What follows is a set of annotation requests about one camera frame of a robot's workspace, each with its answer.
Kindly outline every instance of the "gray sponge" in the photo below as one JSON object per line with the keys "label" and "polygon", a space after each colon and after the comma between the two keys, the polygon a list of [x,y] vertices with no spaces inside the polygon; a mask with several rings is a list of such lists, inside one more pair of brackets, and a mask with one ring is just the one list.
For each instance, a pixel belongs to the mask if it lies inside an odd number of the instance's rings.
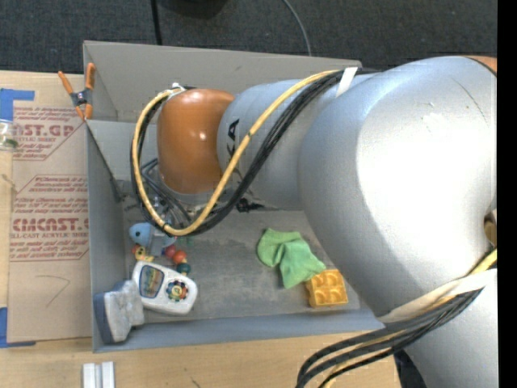
{"label": "gray sponge", "polygon": [[131,328],[145,321],[144,306],[133,280],[117,283],[110,292],[95,294],[94,310],[105,344],[125,341]]}

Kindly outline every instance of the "cable bundle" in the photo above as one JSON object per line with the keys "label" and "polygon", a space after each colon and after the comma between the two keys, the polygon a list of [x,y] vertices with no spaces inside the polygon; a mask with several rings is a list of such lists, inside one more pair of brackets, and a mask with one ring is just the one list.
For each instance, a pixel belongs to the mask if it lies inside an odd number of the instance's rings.
{"label": "cable bundle", "polygon": [[[496,264],[497,248],[492,250],[467,276],[484,272]],[[296,380],[296,388],[305,387],[314,377],[333,368],[319,385],[320,388],[329,388],[339,375],[401,351],[434,329],[453,320],[472,303],[481,291],[482,289],[474,289],[453,297],[442,297],[431,309],[413,318],[390,323],[378,331],[346,339],[323,348],[314,353],[301,366]],[[353,360],[363,357],[364,359],[352,363]]]}
{"label": "cable bundle", "polygon": [[[168,235],[200,234],[213,228],[221,222],[232,209],[235,208],[235,205],[243,197],[246,190],[253,182],[254,177],[257,175],[280,138],[284,135],[289,125],[296,119],[305,106],[317,95],[338,83],[342,76],[342,70],[315,74],[293,85],[275,102],[273,102],[271,106],[257,119],[257,121],[255,121],[249,132],[242,138],[239,147],[233,154],[233,157],[210,201],[201,210],[194,221],[191,221],[191,217],[188,215],[185,208],[176,199],[168,197],[168,195],[162,193],[160,187],[152,180],[149,173],[153,170],[158,161],[153,160],[141,165],[141,151],[145,139],[145,132],[158,107],[171,96],[178,95],[186,89],[180,87],[169,91],[163,91],[158,94],[142,111],[135,128],[131,148],[130,161],[132,185],[133,190],[135,191],[135,197],[141,207],[141,211],[144,214],[145,219]],[[237,165],[238,159],[242,156],[242,153],[249,145],[253,135],[262,127],[266,119],[271,116],[271,114],[283,102],[285,102],[290,96],[293,96],[300,89],[303,89],[301,93],[287,106],[279,119],[273,125],[271,131],[267,134],[261,148],[254,157],[254,161],[250,165],[250,169],[244,175],[233,195],[223,205],[220,205],[217,200],[228,183],[229,177]],[[157,213],[153,204],[149,200],[146,188],[151,188],[160,201],[165,205],[164,209],[167,212],[166,217],[162,217]]]}

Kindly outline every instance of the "black carpet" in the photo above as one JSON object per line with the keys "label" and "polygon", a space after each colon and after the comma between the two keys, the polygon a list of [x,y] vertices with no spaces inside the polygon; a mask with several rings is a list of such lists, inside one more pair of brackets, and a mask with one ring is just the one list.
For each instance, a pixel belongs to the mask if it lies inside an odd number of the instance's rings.
{"label": "black carpet", "polygon": [[[498,0],[288,0],[314,56],[385,69],[497,56]],[[82,72],[84,40],[156,44],[149,0],[0,0],[0,69]],[[158,0],[163,44],[306,54],[282,0]]]}

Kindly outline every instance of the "yellow lego brick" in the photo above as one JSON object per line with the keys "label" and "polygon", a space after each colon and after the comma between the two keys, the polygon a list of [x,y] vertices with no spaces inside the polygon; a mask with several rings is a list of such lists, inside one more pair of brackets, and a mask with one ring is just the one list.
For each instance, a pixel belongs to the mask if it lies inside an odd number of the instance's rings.
{"label": "yellow lego brick", "polygon": [[348,303],[345,280],[339,270],[324,270],[305,282],[312,307],[328,307]]}

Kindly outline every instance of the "blue tape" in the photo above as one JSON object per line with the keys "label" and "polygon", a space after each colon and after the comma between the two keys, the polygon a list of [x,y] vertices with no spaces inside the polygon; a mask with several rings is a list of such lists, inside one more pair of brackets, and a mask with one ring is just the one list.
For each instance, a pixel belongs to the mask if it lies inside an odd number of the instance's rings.
{"label": "blue tape", "polygon": [[0,119],[13,120],[13,105],[16,100],[34,100],[34,91],[18,91],[0,88]]}
{"label": "blue tape", "polygon": [[7,308],[0,308],[0,348],[13,348],[15,346],[31,346],[34,342],[7,343]]}

